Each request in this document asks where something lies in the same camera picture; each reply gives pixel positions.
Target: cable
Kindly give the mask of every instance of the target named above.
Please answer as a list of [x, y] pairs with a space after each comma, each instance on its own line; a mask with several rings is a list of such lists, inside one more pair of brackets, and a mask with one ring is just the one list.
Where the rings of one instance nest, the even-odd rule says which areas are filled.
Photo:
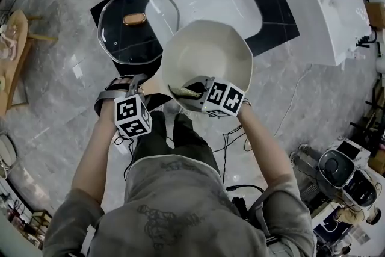
[[20, 215], [23, 215], [24, 214], [24, 211], [25, 211], [25, 203], [23, 203], [23, 211], [20, 213]]
[[314, 178], [313, 176], [310, 176], [308, 173], [303, 172], [302, 170], [300, 170], [300, 169], [298, 169], [298, 168], [294, 168], [294, 167], [293, 167], [293, 169], [294, 169], [294, 170], [298, 170], [300, 173], [303, 173], [304, 175], [306, 175], [306, 176], [308, 176], [308, 177], [310, 177], [310, 178], [316, 180], [316, 178]]
[[237, 188], [241, 188], [241, 187], [253, 187], [253, 188], [256, 188], [258, 191], [260, 191], [262, 194], [265, 192], [265, 190], [263, 190], [262, 188], [258, 187], [257, 185], [251, 185], [251, 184], [232, 185], [232, 186], [230, 186], [230, 187], [227, 187], [227, 188], [226, 188], [226, 191], [228, 191], [228, 192], [233, 192], [233, 191], [235, 191]]
[[330, 223], [326, 223], [326, 224], [325, 224], [324, 222], [321, 223], [321, 226], [322, 226], [327, 232], [334, 232], [334, 231], [336, 231], [337, 228], [338, 228], [338, 221], [336, 221], [336, 227], [335, 227], [332, 231], [328, 230], [328, 229], [325, 227], [325, 225], [327, 225], [327, 224], [330, 224]]
[[240, 129], [242, 128], [241, 125], [237, 126], [235, 129], [233, 129], [232, 131], [228, 132], [228, 133], [224, 133], [223, 134], [223, 139], [224, 139], [224, 156], [223, 156], [223, 177], [222, 177], [222, 181], [223, 181], [223, 184], [224, 184], [224, 176], [226, 174], [226, 161], [227, 161], [227, 147], [229, 146], [229, 136], [231, 134], [234, 134], [236, 132], [238, 132]]
[[369, 40], [370, 36], [364, 36], [360, 41], [359, 44], [372, 44], [377, 41], [377, 30], [375, 27], [369, 24], [369, 26], [372, 28], [372, 31], [374, 32], [374, 39]]
[[[243, 133], [243, 134], [241, 134], [240, 136], [236, 137], [231, 143], [229, 143], [229, 144], [227, 145], [227, 147], [229, 147], [230, 145], [232, 145], [237, 139], [241, 138], [241, 137], [242, 137], [243, 135], [245, 135], [245, 134], [246, 134], [246, 133]], [[221, 148], [221, 149], [219, 149], [219, 150], [215, 150], [215, 151], [213, 151], [212, 153], [222, 151], [223, 149], [224, 149], [224, 147]]]
[[299, 78], [299, 80], [297, 81], [297, 84], [295, 85], [295, 88], [294, 88], [294, 92], [293, 92], [293, 96], [291, 97], [291, 101], [290, 101], [290, 105], [289, 105], [289, 108], [288, 110], [286, 110], [286, 113], [285, 115], [283, 116], [282, 118], [282, 121], [281, 123], [279, 124], [279, 127], [278, 129], [276, 130], [276, 133], [274, 134], [274, 136], [277, 135], [278, 131], [280, 130], [281, 126], [282, 126], [282, 123], [283, 121], [285, 120], [286, 116], [288, 115], [288, 112], [291, 108], [291, 105], [293, 104], [293, 100], [294, 100], [294, 97], [295, 97], [295, 93], [297, 92], [297, 88], [298, 88], [298, 84], [300, 83], [300, 81], [310, 72], [310, 70], [312, 69], [312, 64], [310, 65], [310, 67], [303, 73], [303, 75]]
[[382, 185], [381, 183], [377, 182], [377, 183], [375, 184], [375, 189], [376, 189], [376, 191], [377, 191], [378, 184], [381, 186], [381, 190], [380, 190], [380, 192], [379, 192], [378, 195], [381, 195], [381, 193], [382, 193], [382, 191], [383, 191], [383, 185]]
[[131, 154], [131, 162], [130, 162], [130, 164], [128, 164], [128, 166], [126, 167], [126, 169], [123, 172], [123, 178], [125, 179], [125, 182], [127, 182], [128, 173], [130, 171], [132, 163], [134, 162], [134, 146], [133, 146], [134, 140], [132, 138], [130, 138], [129, 140], [131, 141], [130, 144], [128, 145], [128, 150], [130, 151], [130, 154]]
[[114, 140], [114, 144], [115, 144], [116, 146], [119, 146], [119, 145], [122, 144], [125, 140], [127, 140], [127, 139], [125, 139], [123, 136], [121, 136], [120, 133], [118, 133], [118, 134], [119, 134], [119, 136], [118, 136], [117, 138], [115, 138], [115, 140]]
[[246, 143], [247, 143], [247, 141], [248, 141], [248, 138], [246, 138], [245, 143], [243, 144], [243, 149], [244, 149], [246, 152], [253, 151], [252, 149], [250, 149], [250, 150], [247, 150], [247, 149], [246, 149]]

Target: person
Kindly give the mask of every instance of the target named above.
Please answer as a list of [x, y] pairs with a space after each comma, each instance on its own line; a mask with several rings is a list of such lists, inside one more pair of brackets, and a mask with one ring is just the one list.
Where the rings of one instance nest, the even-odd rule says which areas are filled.
[[105, 214], [100, 205], [117, 128], [114, 101], [103, 102], [71, 190], [47, 230], [43, 256], [313, 256], [310, 213], [289, 158], [249, 104], [242, 104], [238, 119], [268, 184], [249, 210], [257, 227], [229, 200], [211, 148], [189, 117], [175, 117], [174, 149], [166, 143], [164, 113], [151, 117], [151, 133], [138, 138], [124, 204]]
[[341, 221], [350, 225], [358, 225], [363, 221], [369, 225], [376, 225], [381, 218], [381, 210], [376, 206], [372, 206], [368, 211], [354, 209], [352, 206], [339, 208], [334, 216], [335, 221]]

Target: shoe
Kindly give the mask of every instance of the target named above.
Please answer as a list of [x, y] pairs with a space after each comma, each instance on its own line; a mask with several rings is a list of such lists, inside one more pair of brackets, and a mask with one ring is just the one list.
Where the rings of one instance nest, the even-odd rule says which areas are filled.
[[290, 153], [290, 155], [289, 155], [289, 160], [290, 160], [290, 163], [291, 163], [292, 166], [295, 165], [294, 159], [295, 159], [296, 157], [297, 157], [297, 153], [296, 153], [296, 152]]
[[310, 149], [310, 146], [308, 144], [302, 144], [301, 146], [298, 147], [298, 150], [305, 154], [308, 154], [309, 149]]
[[158, 106], [158, 107], [156, 107], [156, 108], [154, 108], [154, 109], [151, 111], [151, 113], [152, 113], [153, 111], [163, 111], [163, 104], [160, 105], [160, 106]]
[[188, 111], [183, 107], [180, 107], [178, 114], [183, 114], [183, 115], [186, 115], [188, 118], [191, 118], [192, 112]]
[[166, 115], [175, 116], [177, 113], [179, 113], [180, 105], [175, 100], [170, 100], [166, 102], [163, 106], [163, 112]]

